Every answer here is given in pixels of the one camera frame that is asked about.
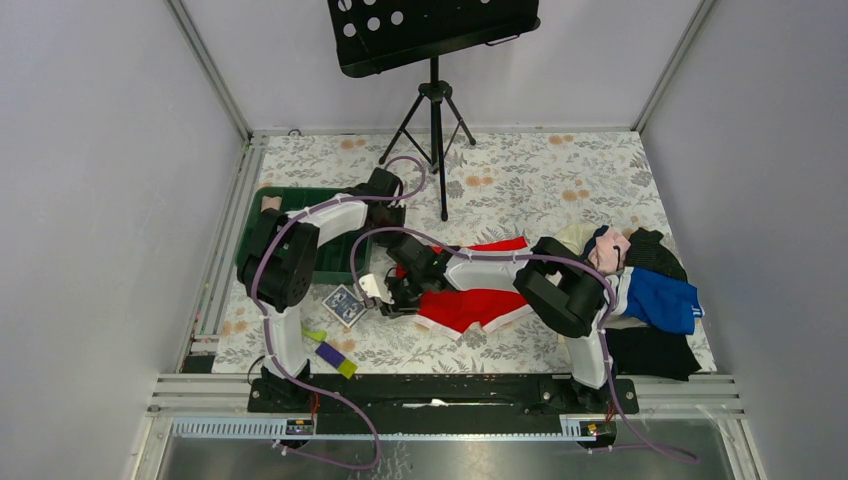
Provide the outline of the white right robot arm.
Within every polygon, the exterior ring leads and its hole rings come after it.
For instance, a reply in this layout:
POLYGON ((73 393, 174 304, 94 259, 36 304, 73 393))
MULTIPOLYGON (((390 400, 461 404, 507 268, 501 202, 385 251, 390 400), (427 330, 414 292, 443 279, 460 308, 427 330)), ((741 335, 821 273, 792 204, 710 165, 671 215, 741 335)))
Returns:
POLYGON ((427 293, 517 294, 546 327, 564 337, 577 405, 597 412, 612 400, 611 357, 602 344, 600 325, 616 295, 599 272, 559 241, 543 237, 530 248, 479 251, 434 248, 402 234, 388 255, 399 275, 374 288, 359 282, 384 316, 419 313, 427 293))

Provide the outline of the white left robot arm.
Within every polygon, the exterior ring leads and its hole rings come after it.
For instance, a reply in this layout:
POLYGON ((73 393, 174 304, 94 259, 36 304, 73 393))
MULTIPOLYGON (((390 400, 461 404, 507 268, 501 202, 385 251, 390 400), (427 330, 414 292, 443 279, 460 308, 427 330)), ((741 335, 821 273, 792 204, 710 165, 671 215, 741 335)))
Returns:
POLYGON ((237 279, 260 311, 266 356, 263 373, 277 377, 272 398, 288 411, 309 401, 300 377, 309 361, 300 304, 315 276, 347 266, 361 273, 355 237, 400 222, 402 181, 383 168, 345 189, 264 187, 254 197, 237 252, 237 279))

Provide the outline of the red underwear white trim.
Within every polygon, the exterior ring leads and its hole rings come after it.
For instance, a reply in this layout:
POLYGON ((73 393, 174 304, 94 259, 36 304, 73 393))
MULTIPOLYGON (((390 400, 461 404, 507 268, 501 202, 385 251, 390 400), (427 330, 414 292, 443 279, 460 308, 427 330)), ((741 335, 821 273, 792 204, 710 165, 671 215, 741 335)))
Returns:
POLYGON ((449 284, 450 291, 425 293, 417 314, 403 316, 413 316, 417 323, 456 340, 475 323, 491 332, 532 312, 524 297, 515 291, 459 290, 449 284))

